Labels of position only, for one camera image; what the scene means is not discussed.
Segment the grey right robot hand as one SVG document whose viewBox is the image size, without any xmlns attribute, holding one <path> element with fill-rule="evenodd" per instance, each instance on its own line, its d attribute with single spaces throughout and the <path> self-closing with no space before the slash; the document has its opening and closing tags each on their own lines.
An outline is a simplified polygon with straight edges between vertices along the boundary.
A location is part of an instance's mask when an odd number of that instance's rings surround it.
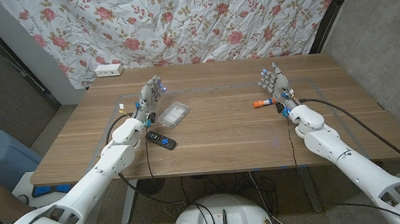
<svg viewBox="0 0 400 224">
<path fill-rule="evenodd" d="M 300 104 L 294 99 L 287 77 L 275 63 L 272 63 L 270 70 L 264 68 L 260 75 L 261 79 L 258 85 L 272 95 L 276 104 L 281 105 L 281 111 L 290 112 Z"/>
</svg>

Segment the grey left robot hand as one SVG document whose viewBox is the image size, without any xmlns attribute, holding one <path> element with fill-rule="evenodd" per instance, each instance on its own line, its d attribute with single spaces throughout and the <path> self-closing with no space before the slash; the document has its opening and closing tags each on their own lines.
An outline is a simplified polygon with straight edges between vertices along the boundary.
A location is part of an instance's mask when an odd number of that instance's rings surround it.
<svg viewBox="0 0 400 224">
<path fill-rule="evenodd" d="M 133 118 L 140 120 L 145 126 L 152 123 L 149 116 L 156 112 L 157 104 L 165 91 L 166 88 L 162 85 L 161 78 L 157 75 L 153 76 L 139 93 L 139 101 Z"/>
</svg>

